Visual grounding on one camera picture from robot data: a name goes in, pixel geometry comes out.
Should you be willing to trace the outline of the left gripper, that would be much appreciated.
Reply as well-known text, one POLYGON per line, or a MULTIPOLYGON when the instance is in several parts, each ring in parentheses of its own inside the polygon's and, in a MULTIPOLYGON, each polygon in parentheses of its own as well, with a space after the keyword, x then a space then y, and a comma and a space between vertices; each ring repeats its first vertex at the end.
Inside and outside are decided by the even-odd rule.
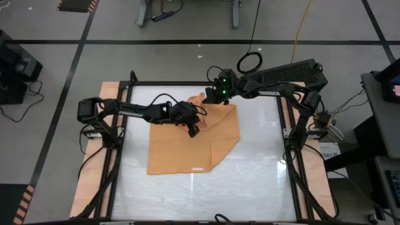
POLYGON ((170 108, 171 124, 188 124, 188 134, 194 137, 199 133, 196 124, 200 121, 196 106, 190 102, 180 101, 170 108))

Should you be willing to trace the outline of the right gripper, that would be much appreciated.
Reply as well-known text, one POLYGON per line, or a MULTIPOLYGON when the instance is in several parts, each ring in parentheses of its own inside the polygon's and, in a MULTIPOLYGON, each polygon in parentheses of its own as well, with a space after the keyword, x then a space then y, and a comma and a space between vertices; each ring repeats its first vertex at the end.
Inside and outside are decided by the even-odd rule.
POLYGON ((224 104, 228 105, 229 100, 238 95, 235 85, 239 82, 233 70, 225 69, 214 79, 212 87, 205 89, 205 104, 224 104))

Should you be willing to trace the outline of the orange waffle-weave towel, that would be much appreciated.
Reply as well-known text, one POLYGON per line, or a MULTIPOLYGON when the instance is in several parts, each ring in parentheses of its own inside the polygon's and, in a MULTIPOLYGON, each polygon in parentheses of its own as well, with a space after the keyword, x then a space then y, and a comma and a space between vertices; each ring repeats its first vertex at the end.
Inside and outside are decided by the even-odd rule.
POLYGON ((202 92, 188 102, 207 112, 196 124, 199 133, 190 137, 188 128, 170 124, 150 126, 147 174, 206 173, 215 168, 240 140, 235 104, 204 104, 202 92))

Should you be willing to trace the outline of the grey desk leg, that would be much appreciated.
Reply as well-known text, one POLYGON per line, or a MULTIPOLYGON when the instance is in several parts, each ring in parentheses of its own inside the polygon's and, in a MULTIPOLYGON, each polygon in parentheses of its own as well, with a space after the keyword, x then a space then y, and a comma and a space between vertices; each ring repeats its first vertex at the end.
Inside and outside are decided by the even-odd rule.
POLYGON ((139 16, 137 17, 135 24, 139 28, 143 28, 145 26, 146 22, 152 16, 153 0, 140 0, 139 2, 140 2, 139 16))
POLYGON ((241 7, 241 0, 232 0, 232 28, 239 28, 239 10, 241 7))

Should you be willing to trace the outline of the black power strip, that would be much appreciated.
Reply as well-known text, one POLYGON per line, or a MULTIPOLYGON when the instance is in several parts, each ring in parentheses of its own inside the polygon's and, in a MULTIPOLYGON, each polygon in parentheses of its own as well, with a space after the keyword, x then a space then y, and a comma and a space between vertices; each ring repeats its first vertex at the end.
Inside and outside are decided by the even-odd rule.
POLYGON ((173 16, 174 14, 175 14, 174 11, 165 12, 158 16, 152 16, 151 20, 156 23, 156 22, 162 21, 166 18, 169 18, 169 17, 173 16))

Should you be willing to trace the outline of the black power adapter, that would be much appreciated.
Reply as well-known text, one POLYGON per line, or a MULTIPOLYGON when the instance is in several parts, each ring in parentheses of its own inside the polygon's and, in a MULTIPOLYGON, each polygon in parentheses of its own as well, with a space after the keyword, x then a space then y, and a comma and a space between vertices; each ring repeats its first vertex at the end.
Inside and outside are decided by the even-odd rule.
POLYGON ((317 124, 327 127, 331 122, 331 114, 328 112, 319 112, 317 114, 317 124))

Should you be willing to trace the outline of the white paper label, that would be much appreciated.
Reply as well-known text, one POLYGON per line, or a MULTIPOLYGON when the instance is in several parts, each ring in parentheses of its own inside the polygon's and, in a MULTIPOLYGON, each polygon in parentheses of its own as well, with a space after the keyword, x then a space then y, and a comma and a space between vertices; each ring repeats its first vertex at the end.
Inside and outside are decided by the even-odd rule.
MULTIPOLYGON (((321 154, 325 160, 333 158, 341 154, 339 146, 335 142, 320 142, 319 143, 321 154)), ((327 173, 328 179, 341 179, 343 176, 348 177, 346 168, 337 169, 333 172, 327 173)))

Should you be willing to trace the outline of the grey side desk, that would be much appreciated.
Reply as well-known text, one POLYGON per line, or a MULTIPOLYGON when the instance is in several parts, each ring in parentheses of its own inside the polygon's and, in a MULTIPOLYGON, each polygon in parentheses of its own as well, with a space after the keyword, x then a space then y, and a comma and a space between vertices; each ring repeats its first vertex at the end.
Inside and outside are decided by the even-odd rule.
POLYGON ((362 74, 361 80, 387 155, 393 159, 400 159, 400 104, 383 99, 381 84, 371 73, 362 74))

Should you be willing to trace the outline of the black screen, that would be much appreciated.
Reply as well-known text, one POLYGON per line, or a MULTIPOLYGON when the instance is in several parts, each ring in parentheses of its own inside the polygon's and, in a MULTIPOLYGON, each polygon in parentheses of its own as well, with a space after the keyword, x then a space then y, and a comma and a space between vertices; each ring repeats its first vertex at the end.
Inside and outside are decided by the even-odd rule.
POLYGON ((400 58, 374 76, 386 102, 400 104, 400 58))

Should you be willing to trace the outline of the black orange-striped floor mat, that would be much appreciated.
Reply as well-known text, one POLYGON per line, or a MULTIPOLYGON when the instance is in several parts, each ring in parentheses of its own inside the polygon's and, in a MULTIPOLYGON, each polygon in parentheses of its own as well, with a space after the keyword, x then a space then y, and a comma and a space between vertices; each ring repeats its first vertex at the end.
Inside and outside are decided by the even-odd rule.
POLYGON ((22 225, 34 191, 29 184, 0 184, 0 225, 22 225))
POLYGON ((98 2, 99 0, 61 0, 56 10, 75 13, 92 13, 98 2))

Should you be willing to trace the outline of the black floor equipment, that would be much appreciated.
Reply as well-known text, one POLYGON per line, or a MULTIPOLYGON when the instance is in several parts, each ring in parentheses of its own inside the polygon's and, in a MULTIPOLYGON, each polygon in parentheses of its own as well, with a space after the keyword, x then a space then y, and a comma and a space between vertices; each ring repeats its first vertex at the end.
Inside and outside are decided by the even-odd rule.
POLYGON ((38 80, 43 65, 0 29, 0 105, 22 104, 27 83, 38 80))

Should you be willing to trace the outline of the black keyboard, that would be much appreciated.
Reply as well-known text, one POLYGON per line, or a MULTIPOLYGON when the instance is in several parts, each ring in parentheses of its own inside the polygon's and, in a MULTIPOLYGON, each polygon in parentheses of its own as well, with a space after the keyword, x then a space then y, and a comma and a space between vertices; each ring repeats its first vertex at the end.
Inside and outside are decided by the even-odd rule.
POLYGON ((386 170, 385 171, 391 194, 394 202, 398 208, 400 208, 400 171, 386 170))

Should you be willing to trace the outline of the black table frame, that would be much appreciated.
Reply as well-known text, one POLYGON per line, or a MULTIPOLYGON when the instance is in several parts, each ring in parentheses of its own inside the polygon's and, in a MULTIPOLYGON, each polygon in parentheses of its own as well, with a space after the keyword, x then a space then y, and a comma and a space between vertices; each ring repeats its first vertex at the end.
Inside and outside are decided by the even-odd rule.
MULTIPOLYGON (((117 99, 118 101, 121 101, 121 96, 123 93, 124 89, 127 89, 129 92, 133 90, 133 86, 155 86, 155 85, 160 85, 160 86, 200 86, 203 85, 205 88, 210 88, 213 85, 213 80, 212 81, 196 81, 196 82, 191 82, 191 81, 138 81, 135 73, 130 74, 130 79, 128 81, 121 81, 118 86, 118 93, 117 93, 117 99)), ((275 97, 278 101, 280 101, 284 97, 275 97)), ((176 99, 173 99, 170 101, 172 104, 175 104, 178 102, 176 99)), ((293 113, 294 107, 291 106, 289 102, 287 102, 287 107, 289 109, 289 114, 293 113)), ((198 116, 206 116, 208 113, 204 108, 201 106, 197 106, 197 110, 200 112, 198 116)), ((118 121, 118 117, 120 115, 110 115, 112 116, 112 120, 114 123, 118 121)), ((298 120, 297 119, 292 119, 291 120, 291 129, 294 128, 297 124, 298 120)), ((94 128, 88 124, 83 124, 83 128, 80 131, 80 135, 85 135, 86 137, 89 137, 93 133, 98 133, 97 131, 94 130, 94 128)), ((124 141, 124 127, 118 127, 115 124, 111 126, 112 128, 117 128, 120 140, 122 144, 117 147, 117 148, 106 148, 103 146, 103 140, 102 140, 102 147, 106 149, 115 149, 118 152, 121 152, 123 150, 123 141, 124 141)), ((286 162, 288 163, 288 170, 289 170, 289 175, 291 177, 292 185, 293 186, 298 186, 301 191, 304 194, 304 197, 306 199, 306 205, 308 206, 308 210, 310 212, 315 211, 316 214, 319 216, 320 221, 329 221, 330 223, 333 223, 336 221, 335 217, 330 216, 324 208, 318 203, 317 199, 313 196, 311 191, 308 188, 308 184, 306 181, 306 172, 304 168, 304 164, 302 162, 301 156, 301 150, 294 150, 288 145, 288 139, 284 138, 284 157, 286 162)))

